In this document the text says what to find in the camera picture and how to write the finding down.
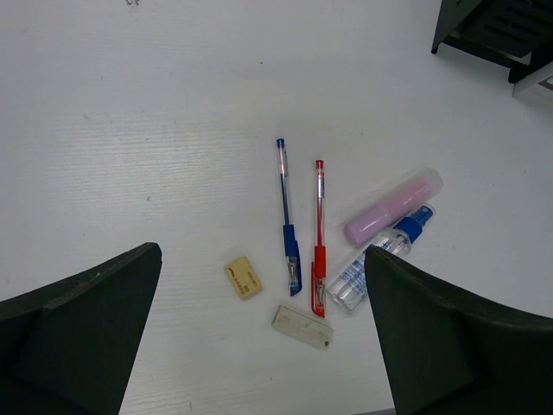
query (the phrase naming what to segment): black device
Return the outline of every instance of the black device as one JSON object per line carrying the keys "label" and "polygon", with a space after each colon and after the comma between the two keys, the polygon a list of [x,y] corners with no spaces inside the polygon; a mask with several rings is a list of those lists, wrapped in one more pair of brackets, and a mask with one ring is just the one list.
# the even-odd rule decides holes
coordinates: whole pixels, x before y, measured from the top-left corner
{"label": "black device", "polygon": [[367,251],[365,276],[397,415],[553,413],[553,319],[479,297],[381,248]]}
{"label": "black device", "polygon": [[149,243],[0,303],[0,413],[115,415],[156,292]]}
{"label": "black device", "polygon": [[442,43],[509,67],[517,83],[553,61],[553,0],[442,0],[433,54]]}

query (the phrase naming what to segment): eraser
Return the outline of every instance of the eraser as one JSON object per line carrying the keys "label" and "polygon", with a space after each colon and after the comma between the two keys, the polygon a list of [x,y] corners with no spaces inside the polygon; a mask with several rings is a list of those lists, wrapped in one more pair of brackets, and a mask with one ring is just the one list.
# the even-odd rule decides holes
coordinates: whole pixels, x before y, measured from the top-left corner
{"label": "eraser", "polygon": [[273,323],[273,329],[285,335],[294,337],[300,342],[310,344],[314,348],[327,350],[332,340],[334,329],[326,324],[300,314],[296,311],[278,306]]}
{"label": "eraser", "polygon": [[238,258],[225,267],[228,279],[234,290],[243,300],[250,298],[261,290],[261,281],[253,271],[248,258]]}

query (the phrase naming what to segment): blue bottle cap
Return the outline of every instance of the blue bottle cap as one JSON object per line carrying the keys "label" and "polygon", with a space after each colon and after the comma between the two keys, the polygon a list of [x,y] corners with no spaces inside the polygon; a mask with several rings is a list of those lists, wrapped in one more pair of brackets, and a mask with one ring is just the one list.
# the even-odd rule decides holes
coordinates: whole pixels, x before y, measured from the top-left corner
{"label": "blue bottle cap", "polygon": [[420,207],[417,211],[401,219],[394,229],[404,231],[409,236],[411,244],[423,233],[423,227],[434,216],[434,210],[428,205]]}

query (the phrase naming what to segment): pink bottle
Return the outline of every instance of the pink bottle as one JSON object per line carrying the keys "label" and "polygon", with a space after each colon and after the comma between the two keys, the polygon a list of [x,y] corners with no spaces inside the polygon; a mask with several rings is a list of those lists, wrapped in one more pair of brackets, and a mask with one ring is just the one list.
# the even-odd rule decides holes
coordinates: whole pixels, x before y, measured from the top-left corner
{"label": "pink bottle", "polygon": [[344,226],[347,238],[356,246],[371,240],[378,232],[438,194],[443,180],[434,169],[424,169],[407,182],[395,187]]}

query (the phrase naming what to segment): red pen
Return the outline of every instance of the red pen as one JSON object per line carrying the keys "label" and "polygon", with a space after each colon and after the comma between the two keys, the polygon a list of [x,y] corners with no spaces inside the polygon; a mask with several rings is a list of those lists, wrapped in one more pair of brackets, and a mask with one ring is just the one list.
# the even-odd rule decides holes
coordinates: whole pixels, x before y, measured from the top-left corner
{"label": "red pen", "polygon": [[317,200],[315,256],[311,263],[311,310],[319,317],[325,316],[325,277],[327,276],[327,248],[325,247],[324,200],[325,172],[324,162],[317,160]]}

